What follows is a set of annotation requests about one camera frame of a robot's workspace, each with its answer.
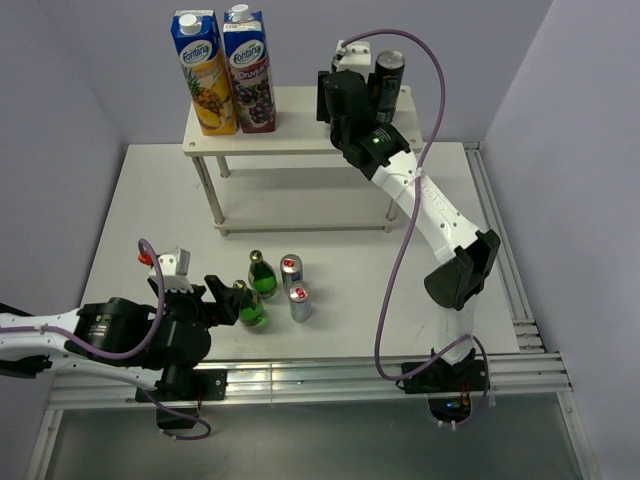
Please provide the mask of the black can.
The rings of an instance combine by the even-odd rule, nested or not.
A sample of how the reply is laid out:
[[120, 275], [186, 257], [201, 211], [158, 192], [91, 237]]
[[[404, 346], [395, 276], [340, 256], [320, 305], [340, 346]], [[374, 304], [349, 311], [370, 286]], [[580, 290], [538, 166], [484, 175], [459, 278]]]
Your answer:
[[340, 61], [341, 61], [341, 54], [340, 53], [335, 53], [332, 57], [332, 61], [331, 61], [331, 72], [335, 73], [338, 71], [338, 67], [340, 65]]
[[379, 53], [374, 68], [373, 104], [376, 120], [391, 123], [401, 90], [406, 60], [397, 50]]

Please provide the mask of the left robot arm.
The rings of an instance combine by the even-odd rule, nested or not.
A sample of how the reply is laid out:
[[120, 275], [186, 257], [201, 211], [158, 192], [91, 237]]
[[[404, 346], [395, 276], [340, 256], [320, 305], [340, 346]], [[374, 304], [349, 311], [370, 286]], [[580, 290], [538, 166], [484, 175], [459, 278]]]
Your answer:
[[215, 275], [204, 281], [184, 292], [165, 292], [161, 307], [113, 297], [32, 316], [4, 306], [1, 372], [26, 379], [44, 372], [84, 374], [183, 399], [194, 389], [194, 368], [211, 348], [211, 328], [234, 325], [243, 297]]

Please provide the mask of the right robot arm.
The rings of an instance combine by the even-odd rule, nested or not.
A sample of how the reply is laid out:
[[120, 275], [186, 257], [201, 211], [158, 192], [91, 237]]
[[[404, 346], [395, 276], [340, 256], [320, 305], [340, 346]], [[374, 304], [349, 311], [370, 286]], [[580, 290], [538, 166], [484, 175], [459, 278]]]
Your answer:
[[433, 378], [443, 389], [457, 388], [474, 358], [477, 297], [495, 263], [499, 236], [465, 218], [423, 171], [422, 159], [399, 131], [376, 120], [359, 73], [319, 72], [317, 118], [329, 124], [330, 141], [346, 161], [409, 216], [407, 231], [419, 231], [430, 245], [438, 262], [424, 279], [438, 307]]

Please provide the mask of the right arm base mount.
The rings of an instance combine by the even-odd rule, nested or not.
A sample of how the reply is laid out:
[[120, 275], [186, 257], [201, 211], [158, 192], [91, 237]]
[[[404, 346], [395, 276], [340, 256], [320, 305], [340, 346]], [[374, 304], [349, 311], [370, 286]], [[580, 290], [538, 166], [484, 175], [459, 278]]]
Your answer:
[[426, 395], [429, 414], [439, 429], [456, 431], [494, 403], [490, 365], [474, 355], [459, 366], [437, 360], [395, 385], [407, 395]]

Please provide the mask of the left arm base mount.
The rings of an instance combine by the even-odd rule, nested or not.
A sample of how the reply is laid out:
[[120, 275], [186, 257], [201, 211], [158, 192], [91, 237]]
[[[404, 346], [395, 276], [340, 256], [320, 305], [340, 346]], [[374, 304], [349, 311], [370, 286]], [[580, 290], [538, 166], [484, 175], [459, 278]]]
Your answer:
[[205, 369], [164, 372], [154, 390], [136, 388], [136, 403], [155, 407], [160, 433], [174, 441], [203, 440], [212, 434], [212, 426], [202, 417], [204, 401], [225, 398], [228, 371]]

